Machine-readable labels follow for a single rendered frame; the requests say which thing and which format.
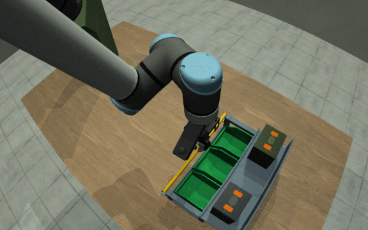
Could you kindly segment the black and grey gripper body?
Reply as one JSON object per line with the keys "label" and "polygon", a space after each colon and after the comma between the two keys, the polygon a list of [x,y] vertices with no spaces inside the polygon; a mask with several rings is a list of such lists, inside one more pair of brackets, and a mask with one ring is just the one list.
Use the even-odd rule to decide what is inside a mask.
{"label": "black and grey gripper body", "polygon": [[[209,134],[212,132],[212,130],[214,129],[214,132],[217,130],[217,128],[219,127],[219,123],[220,123],[220,118],[217,117],[216,120],[213,123],[210,123],[206,126],[206,128],[204,129],[200,139],[198,140],[199,143],[204,144],[207,140],[209,139]],[[217,126],[218,124],[218,126]],[[217,127],[216,127],[217,126]]]}

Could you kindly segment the yellow bar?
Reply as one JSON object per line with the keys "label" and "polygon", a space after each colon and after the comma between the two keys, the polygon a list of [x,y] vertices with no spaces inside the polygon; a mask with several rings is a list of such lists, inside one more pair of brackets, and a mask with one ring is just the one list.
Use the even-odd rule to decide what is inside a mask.
{"label": "yellow bar", "polygon": [[[220,118],[220,123],[222,122],[222,120],[225,118],[226,113],[224,113],[222,115],[222,117]],[[219,123],[219,124],[220,124]],[[184,169],[187,167],[187,165],[192,161],[192,159],[197,155],[197,150],[198,148],[193,152],[193,154],[190,156],[190,158],[185,162],[185,164],[183,165],[183,167],[177,172],[177,174],[174,176],[174,178],[167,184],[167,186],[163,189],[163,192],[166,193],[166,191],[170,188],[170,186],[176,181],[176,179],[179,177],[179,175],[184,171]]]}

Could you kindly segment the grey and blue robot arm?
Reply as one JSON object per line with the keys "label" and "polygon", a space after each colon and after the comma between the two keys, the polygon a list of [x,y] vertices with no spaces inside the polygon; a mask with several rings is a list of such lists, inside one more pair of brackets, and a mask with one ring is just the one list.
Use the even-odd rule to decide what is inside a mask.
{"label": "grey and blue robot arm", "polygon": [[188,160],[206,127],[198,125],[219,113],[218,59],[167,33],[153,40],[134,68],[73,22],[81,9],[82,0],[0,0],[0,39],[109,95],[130,116],[173,80],[188,123],[172,153]]}

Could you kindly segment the green open bin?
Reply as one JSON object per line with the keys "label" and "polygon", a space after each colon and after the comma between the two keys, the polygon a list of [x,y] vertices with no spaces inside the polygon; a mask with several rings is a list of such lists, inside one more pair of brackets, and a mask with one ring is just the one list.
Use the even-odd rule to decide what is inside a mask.
{"label": "green open bin", "polygon": [[202,212],[219,188],[219,184],[205,175],[191,171],[180,183],[175,194]]}
{"label": "green open bin", "polygon": [[238,127],[225,126],[212,144],[212,148],[225,151],[237,160],[242,156],[253,136]]}
{"label": "green open bin", "polygon": [[207,176],[221,186],[237,161],[225,151],[209,147],[194,166],[194,171]]}

